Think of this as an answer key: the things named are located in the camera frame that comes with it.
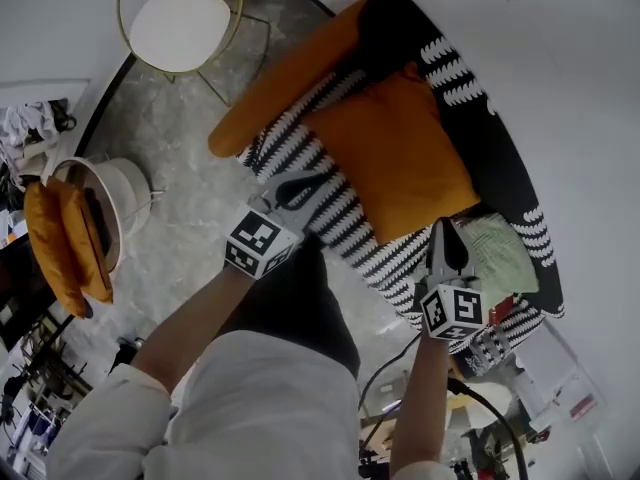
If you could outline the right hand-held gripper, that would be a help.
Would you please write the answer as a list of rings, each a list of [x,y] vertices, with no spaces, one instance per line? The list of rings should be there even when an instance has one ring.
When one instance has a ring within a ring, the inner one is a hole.
[[[434,339],[459,341],[488,324],[488,309],[479,280],[478,258],[469,235],[453,222],[467,260],[460,273],[440,270],[445,261],[444,219],[432,226],[427,251],[430,273],[424,278],[427,292],[418,298],[427,334]]]

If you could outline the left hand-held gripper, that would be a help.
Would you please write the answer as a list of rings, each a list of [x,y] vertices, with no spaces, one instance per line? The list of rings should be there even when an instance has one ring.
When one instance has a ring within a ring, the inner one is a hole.
[[[224,260],[254,280],[284,263],[321,205],[344,181],[340,172],[279,173],[238,207],[226,234]]]

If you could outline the orange square cushion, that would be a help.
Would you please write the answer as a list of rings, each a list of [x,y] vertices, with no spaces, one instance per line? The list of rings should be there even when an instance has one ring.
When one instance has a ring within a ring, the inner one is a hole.
[[[380,244],[480,201],[414,62],[304,124],[351,183]]]

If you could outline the person's left forearm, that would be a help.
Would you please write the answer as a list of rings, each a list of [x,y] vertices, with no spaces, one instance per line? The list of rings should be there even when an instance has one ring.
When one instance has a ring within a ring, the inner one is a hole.
[[[254,282],[235,267],[223,268],[154,329],[131,366],[173,392]]]

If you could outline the person's right forearm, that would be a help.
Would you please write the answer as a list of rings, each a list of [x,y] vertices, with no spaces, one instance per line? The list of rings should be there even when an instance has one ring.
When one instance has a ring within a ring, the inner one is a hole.
[[[390,474],[415,463],[438,462],[445,435],[448,346],[421,335],[394,429]]]

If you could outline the orange satin cushion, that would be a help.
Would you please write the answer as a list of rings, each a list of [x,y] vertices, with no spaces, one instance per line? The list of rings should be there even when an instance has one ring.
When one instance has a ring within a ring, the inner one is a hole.
[[[53,177],[49,178],[47,188],[59,203],[80,288],[94,299],[112,304],[113,288],[105,253],[84,193],[78,187]]]
[[[24,215],[29,240],[41,272],[63,308],[74,317],[87,316],[75,258],[63,226],[57,198],[40,182],[25,193]]]

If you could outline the light green folded cloth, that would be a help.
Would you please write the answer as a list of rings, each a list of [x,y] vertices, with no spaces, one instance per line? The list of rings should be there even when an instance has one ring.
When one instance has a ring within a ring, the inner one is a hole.
[[[513,227],[497,213],[454,220],[471,246],[484,309],[514,293],[537,293],[539,281],[532,260]]]

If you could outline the red box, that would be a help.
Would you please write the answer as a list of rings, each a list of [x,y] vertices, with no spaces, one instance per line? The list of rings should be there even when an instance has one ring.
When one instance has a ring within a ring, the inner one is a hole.
[[[511,313],[513,306],[514,297],[508,296],[502,302],[491,307],[488,313],[488,324],[499,325]]]

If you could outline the person's black trousers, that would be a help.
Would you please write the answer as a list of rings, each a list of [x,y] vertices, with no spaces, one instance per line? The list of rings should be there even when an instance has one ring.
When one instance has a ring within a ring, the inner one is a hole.
[[[359,352],[328,286],[324,244],[307,237],[273,272],[256,281],[218,331],[252,331],[313,350],[357,377]]]

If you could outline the white round basket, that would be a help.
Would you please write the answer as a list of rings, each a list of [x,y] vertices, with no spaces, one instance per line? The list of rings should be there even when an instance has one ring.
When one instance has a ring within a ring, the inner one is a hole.
[[[84,195],[107,270],[114,272],[123,261],[127,243],[146,224],[154,202],[142,170],[126,158],[93,163],[71,157],[58,163],[53,177]]]

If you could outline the white chair seat pad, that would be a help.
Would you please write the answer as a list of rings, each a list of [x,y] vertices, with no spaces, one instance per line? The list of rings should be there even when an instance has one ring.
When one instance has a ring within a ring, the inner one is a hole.
[[[230,19],[223,0],[148,0],[133,20],[129,43],[158,70],[195,71],[216,52]]]

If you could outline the person's white shirt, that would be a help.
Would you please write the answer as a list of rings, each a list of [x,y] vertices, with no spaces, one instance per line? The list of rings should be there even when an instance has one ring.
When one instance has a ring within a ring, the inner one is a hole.
[[[75,408],[48,480],[362,480],[358,389],[318,352],[249,331],[215,339],[182,403],[122,364]]]

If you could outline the pile of white clothes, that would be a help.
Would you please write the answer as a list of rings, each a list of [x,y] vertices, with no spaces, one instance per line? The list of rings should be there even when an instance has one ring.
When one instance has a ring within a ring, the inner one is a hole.
[[[61,134],[76,125],[66,100],[0,108],[0,163],[16,179],[39,176]]]

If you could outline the black cabinet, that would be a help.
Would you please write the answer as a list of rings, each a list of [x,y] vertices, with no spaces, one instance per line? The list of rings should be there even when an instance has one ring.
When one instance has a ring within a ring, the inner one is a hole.
[[[0,341],[8,351],[55,300],[27,237],[0,249]]]

